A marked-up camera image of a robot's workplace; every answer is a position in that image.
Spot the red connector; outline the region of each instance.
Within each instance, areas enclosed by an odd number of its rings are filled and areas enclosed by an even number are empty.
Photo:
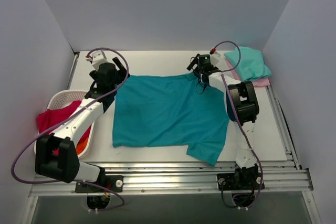
[[[215,51],[216,51],[216,48],[211,49],[210,54],[213,55]]]

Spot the cable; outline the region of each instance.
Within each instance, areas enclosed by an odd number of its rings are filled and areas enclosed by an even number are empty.
[[[224,182],[225,182],[225,181],[223,181],[222,184],[221,184],[220,195],[221,195],[221,197],[222,197],[222,201],[223,201],[224,205],[225,205],[226,207],[228,207],[228,208],[244,207],[243,204],[246,203],[247,201],[249,201],[249,200],[251,199],[251,197],[254,195],[254,189],[253,189],[252,192],[249,193],[249,194],[235,194],[235,195],[232,197],[232,201],[233,201],[233,203],[234,203],[235,205],[234,205],[234,206],[229,206],[229,205],[225,202],[225,200],[224,200],[224,195],[223,195],[223,187],[224,187],[223,185],[224,185]],[[244,200],[240,201],[240,202],[238,201],[239,199],[236,200],[237,197],[242,197],[242,196],[247,196],[247,197],[246,197]]]
[[[200,85],[203,88],[203,91],[201,93],[198,93],[198,91],[197,91],[197,86],[198,85]],[[204,84],[204,86],[202,86],[201,81],[198,81],[198,83],[195,86],[195,91],[196,91],[197,94],[203,94],[204,91],[205,91],[205,88],[206,88],[206,84]]]
[[[112,193],[114,195],[116,195],[121,201],[122,203],[121,204],[118,204],[118,205],[115,205],[115,206],[111,206],[111,207],[106,207],[106,208],[103,208],[103,209],[98,209],[97,211],[98,212],[103,212],[103,211],[109,211],[109,210],[114,210],[116,208],[119,208],[119,207],[122,207],[123,205],[125,205],[125,200],[124,198],[117,194],[116,192],[110,190],[109,188],[106,188],[106,187],[103,187],[103,186],[99,186],[99,185],[96,185],[94,183],[91,183],[91,182],[87,182],[87,181],[81,181],[82,184],[86,184],[88,186],[93,186],[93,187],[97,187],[99,189],[102,189],[102,190],[105,190],[105,191],[108,191],[109,193]]]
[[[230,40],[222,41],[222,42],[218,43],[213,49],[211,49],[211,51],[214,53],[214,52],[216,51],[216,48],[217,48],[219,45],[224,44],[224,43],[231,43],[231,44],[233,44],[233,45],[237,48],[237,50],[238,50],[238,52],[239,52],[239,59],[238,59],[237,64],[236,64],[233,68],[231,68],[231,69],[227,69],[227,70],[222,71],[222,75],[221,75],[221,76],[222,76],[223,84],[224,84],[224,86],[225,86],[225,90],[226,90],[227,94],[230,94],[229,88],[228,88],[228,86],[227,86],[227,84],[226,84],[226,81],[225,81],[225,78],[224,78],[224,75],[223,75],[223,74],[224,74],[225,72],[229,72],[229,71],[235,70],[235,69],[238,67],[238,65],[239,65],[239,63],[240,63],[240,60],[241,60],[241,58],[242,58],[242,57],[241,57],[241,56],[242,56],[242,53],[240,52],[240,48],[238,47],[238,45],[237,45],[236,43],[230,41]],[[234,103],[233,103],[232,97],[231,97],[230,95],[228,95],[227,97],[229,98],[231,107],[234,108]],[[244,136],[244,138],[245,138],[245,140],[246,140],[246,143],[247,143],[249,149],[251,150],[252,154],[253,154],[254,157],[256,158],[257,163],[258,163],[259,168],[260,168],[260,184],[259,184],[259,188],[258,188],[257,195],[256,195],[254,201],[253,201],[249,206],[247,206],[247,208],[251,208],[251,207],[255,204],[255,202],[257,201],[257,199],[259,198],[259,195],[260,195],[260,192],[261,192],[261,189],[262,189],[262,186],[263,186],[262,184],[263,184],[263,181],[264,181],[264,172],[263,172],[263,167],[261,166],[260,159],[259,159],[259,157],[257,156],[257,154],[255,153],[255,151],[252,149],[252,146],[251,146],[251,144],[250,144],[250,142],[249,142],[249,140],[248,140],[248,137],[247,137],[246,133],[244,132],[242,125],[240,124],[240,121],[239,121],[239,118],[238,118],[238,115],[237,115],[237,111],[236,111],[235,109],[232,109],[232,111],[233,111],[233,114],[234,114],[234,116],[235,116],[235,119],[236,119],[236,122],[237,122],[237,124],[238,124],[238,127],[239,127],[241,133],[243,134],[243,136]]]
[[[104,94],[104,95],[101,95],[100,97],[94,99],[93,101],[91,101],[90,103],[88,103],[86,106],[84,106],[82,109],[80,109],[78,112],[76,112],[75,114],[73,114],[72,116],[70,116],[68,119],[65,119],[64,121],[46,129],[45,131],[41,132],[40,134],[38,134],[37,136],[34,137],[34,139],[32,139],[31,141],[28,142],[28,144],[19,152],[19,154],[15,157],[13,163],[12,163],[12,166],[10,168],[10,171],[11,171],[11,175],[12,177],[16,180],[16,181],[19,181],[23,184],[44,184],[44,183],[54,183],[54,182],[59,182],[59,180],[44,180],[44,181],[28,181],[28,180],[24,180],[24,179],[21,179],[19,178],[16,174],[15,174],[15,165],[17,163],[17,161],[19,160],[19,158],[22,156],[23,152],[26,151],[29,146],[31,146],[38,138],[42,137],[43,135],[45,135],[46,133],[50,132],[50,131],[53,131],[54,129],[60,127],[62,124],[70,121],[71,119],[77,117],[81,112],[83,112],[84,110],[86,110],[88,107],[90,107],[92,104],[94,104],[95,102],[97,102],[98,100],[116,92],[118,89],[120,89],[124,83],[126,82],[127,80],[127,77],[128,77],[128,73],[129,73],[129,66],[128,66],[128,63],[126,61],[126,59],[124,58],[123,55],[121,55],[119,52],[115,51],[114,49],[111,49],[111,48],[107,48],[107,47],[99,47],[99,48],[95,48],[91,51],[88,52],[88,54],[86,55],[86,58],[92,58],[90,56],[91,53],[93,53],[94,51],[97,51],[97,50],[106,50],[106,51],[111,51],[111,52],[114,52],[115,54],[117,54],[118,56],[120,56],[120,58],[124,61],[125,65],[126,65],[126,75],[125,75],[125,79],[120,83],[120,85],[118,87],[116,87],[115,89],[113,89],[112,91]]]

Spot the screw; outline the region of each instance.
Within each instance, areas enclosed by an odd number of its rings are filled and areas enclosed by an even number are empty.
[[[218,180],[218,183],[221,185],[222,183],[223,183],[223,185],[225,185],[226,184],[226,182],[225,182],[225,179],[224,178],[220,178],[219,180]]]
[[[116,184],[116,185],[115,185],[116,187],[120,188],[120,187],[122,187],[123,182],[122,182],[121,180],[118,179],[118,180],[115,182],[115,184]]]

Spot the metal frame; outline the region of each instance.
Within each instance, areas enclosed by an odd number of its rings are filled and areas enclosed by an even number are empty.
[[[21,219],[21,224],[27,224],[32,222],[37,200],[38,197],[35,196],[28,197],[28,202],[26,204],[26,208]]]
[[[78,56],[75,55],[68,88],[70,87]],[[317,207],[312,197],[313,190],[308,170],[301,170],[290,138],[280,104],[272,87],[267,87],[268,97],[275,115],[278,130],[286,152],[287,160],[262,162],[265,173],[265,190],[301,191],[313,223],[321,223]],[[204,163],[93,163],[104,167],[108,174],[124,176],[123,195],[152,194],[209,194],[218,193],[217,173],[231,173],[234,162],[218,162],[215,167]],[[36,175],[35,180],[42,180]],[[30,197],[38,196],[78,196],[74,192],[75,183],[52,183],[33,185]]]

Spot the white wall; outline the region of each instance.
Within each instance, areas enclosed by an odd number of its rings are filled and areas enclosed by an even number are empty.
[[[46,0],[74,50],[263,49],[288,0]]]
[[[336,223],[336,0],[290,0],[265,48],[323,223]]]
[[[19,223],[30,186],[12,179],[10,167],[36,135],[36,116],[66,88],[74,55],[44,0],[0,0],[0,5],[0,220]],[[32,179],[32,149],[17,173]]]

